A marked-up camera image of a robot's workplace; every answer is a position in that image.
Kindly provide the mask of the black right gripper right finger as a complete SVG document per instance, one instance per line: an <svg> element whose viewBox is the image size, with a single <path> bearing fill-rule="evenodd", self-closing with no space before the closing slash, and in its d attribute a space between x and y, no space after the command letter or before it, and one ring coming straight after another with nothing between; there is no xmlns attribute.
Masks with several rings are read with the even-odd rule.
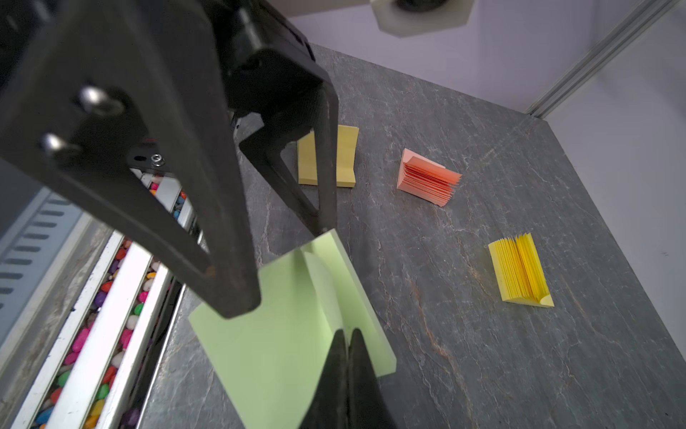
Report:
<svg viewBox="0 0 686 429"><path fill-rule="evenodd" d="M396 428L382 397L364 336L353 330L348 347L348 427Z"/></svg>

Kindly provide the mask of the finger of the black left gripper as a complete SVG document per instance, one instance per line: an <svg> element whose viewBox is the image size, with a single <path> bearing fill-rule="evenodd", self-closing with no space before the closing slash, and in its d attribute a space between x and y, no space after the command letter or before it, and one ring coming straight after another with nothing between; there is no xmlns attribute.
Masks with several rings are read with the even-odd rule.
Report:
<svg viewBox="0 0 686 429"><path fill-rule="evenodd" d="M1 157L132 237L219 315L261 302L198 1L5 1Z"/></svg>
<svg viewBox="0 0 686 429"><path fill-rule="evenodd" d="M314 236L337 227L339 99L323 82L271 115L239 149Z"/></svg>

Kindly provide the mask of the light green memo pad front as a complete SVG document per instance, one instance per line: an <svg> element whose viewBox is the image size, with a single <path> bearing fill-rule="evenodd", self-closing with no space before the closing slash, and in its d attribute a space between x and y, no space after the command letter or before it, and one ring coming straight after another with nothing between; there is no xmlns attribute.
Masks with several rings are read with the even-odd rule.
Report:
<svg viewBox="0 0 686 429"><path fill-rule="evenodd" d="M294 428L314 398L337 331L359 329L375 375L397 358L337 232L258 271L261 304L232 319L199 305L189 321L246 428Z"/></svg>

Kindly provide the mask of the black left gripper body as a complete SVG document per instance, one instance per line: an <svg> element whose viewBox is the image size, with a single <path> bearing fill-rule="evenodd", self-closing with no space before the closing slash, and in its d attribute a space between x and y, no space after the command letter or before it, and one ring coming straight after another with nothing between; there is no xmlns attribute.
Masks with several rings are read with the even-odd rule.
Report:
<svg viewBox="0 0 686 429"><path fill-rule="evenodd" d="M269 119L314 97L332 120L332 81L307 37L267 1L200 1L214 32L224 96L236 118Z"/></svg>

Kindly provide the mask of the red memo pad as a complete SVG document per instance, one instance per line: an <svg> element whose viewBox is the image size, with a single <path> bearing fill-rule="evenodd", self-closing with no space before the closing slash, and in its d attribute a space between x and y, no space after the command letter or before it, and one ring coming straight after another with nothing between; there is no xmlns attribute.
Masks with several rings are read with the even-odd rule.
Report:
<svg viewBox="0 0 686 429"><path fill-rule="evenodd" d="M397 189L445 207L452 199L462 175L448 170L405 148L398 172Z"/></svg>

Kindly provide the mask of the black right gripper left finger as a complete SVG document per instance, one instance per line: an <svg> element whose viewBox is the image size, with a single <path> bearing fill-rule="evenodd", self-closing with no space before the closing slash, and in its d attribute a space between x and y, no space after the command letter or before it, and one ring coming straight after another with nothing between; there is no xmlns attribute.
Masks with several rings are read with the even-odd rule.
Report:
<svg viewBox="0 0 686 429"><path fill-rule="evenodd" d="M335 332L314 398L300 428L346 428L348 349L343 330Z"/></svg>

